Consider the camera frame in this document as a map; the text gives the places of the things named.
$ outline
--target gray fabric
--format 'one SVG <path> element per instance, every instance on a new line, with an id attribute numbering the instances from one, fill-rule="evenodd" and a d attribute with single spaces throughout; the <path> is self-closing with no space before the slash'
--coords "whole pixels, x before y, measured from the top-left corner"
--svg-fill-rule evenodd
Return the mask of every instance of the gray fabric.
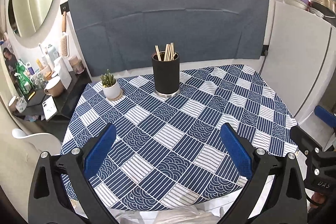
<path id="1" fill-rule="evenodd" d="M 181 62 L 259 59 L 269 0 L 68 0 L 92 76 L 151 66 L 174 42 Z"/>

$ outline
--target white plant pot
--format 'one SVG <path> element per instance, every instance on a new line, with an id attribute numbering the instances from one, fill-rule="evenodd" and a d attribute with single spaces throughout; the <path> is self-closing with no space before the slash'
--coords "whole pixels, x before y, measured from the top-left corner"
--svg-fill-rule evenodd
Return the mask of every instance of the white plant pot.
<path id="1" fill-rule="evenodd" d="M 120 95 L 121 88 L 117 81 L 113 86 L 109 86 L 108 88 L 103 87 L 103 91 L 104 91 L 106 98 L 113 100 Z"/>

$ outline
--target blue and white checkered tablecloth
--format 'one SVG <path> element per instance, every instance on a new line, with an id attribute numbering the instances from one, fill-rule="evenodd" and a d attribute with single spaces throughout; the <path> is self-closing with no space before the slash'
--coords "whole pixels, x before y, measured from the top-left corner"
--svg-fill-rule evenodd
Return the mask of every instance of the blue and white checkered tablecloth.
<path id="1" fill-rule="evenodd" d="M 101 83 L 88 84 L 64 138 L 62 153 L 82 147 L 106 123 L 117 138 L 99 172 L 90 179 L 108 208 L 157 211 L 218 198 L 240 189 L 239 176 L 219 130 L 229 122 L 237 133 L 270 154 L 297 146 L 297 125 L 282 100 L 246 65 L 180 72 L 180 95 L 163 99 L 153 75 L 119 78 L 123 96 L 105 98 Z M 77 199 L 63 176 L 70 198 Z"/>

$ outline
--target cactus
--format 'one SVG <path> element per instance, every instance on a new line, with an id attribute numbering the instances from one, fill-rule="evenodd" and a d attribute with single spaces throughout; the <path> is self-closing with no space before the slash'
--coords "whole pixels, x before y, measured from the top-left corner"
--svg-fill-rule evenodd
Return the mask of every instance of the cactus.
<path id="1" fill-rule="evenodd" d="M 107 70 L 107 73 L 100 76 L 101 84 L 105 88 L 109 88 L 110 86 L 113 86 L 117 80 L 114 78 L 114 76 L 110 73 L 110 70 Z"/>

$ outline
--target blue textured pad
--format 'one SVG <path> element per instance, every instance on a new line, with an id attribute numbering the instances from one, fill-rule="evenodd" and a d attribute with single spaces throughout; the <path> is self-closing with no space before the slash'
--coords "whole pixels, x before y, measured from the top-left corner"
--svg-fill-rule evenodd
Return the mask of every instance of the blue textured pad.
<path id="1" fill-rule="evenodd" d="M 329 111 L 325 110 L 321 106 L 316 106 L 314 109 L 314 113 L 317 117 L 319 117 L 323 122 L 325 122 L 328 126 L 334 128 L 336 127 L 336 117 L 330 113 Z"/>
<path id="2" fill-rule="evenodd" d="M 252 178 L 251 158 L 226 124 L 223 124 L 220 129 L 220 137 L 239 174 L 250 180 Z"/>
<path id="3" fill-rule="evenodd" d="M 91 149 L 84 161 L 84 177 L 88 180 L 97 174 L 107 153 L 110 151 L 117 136 L 116 127 L 112 124 Z"/>

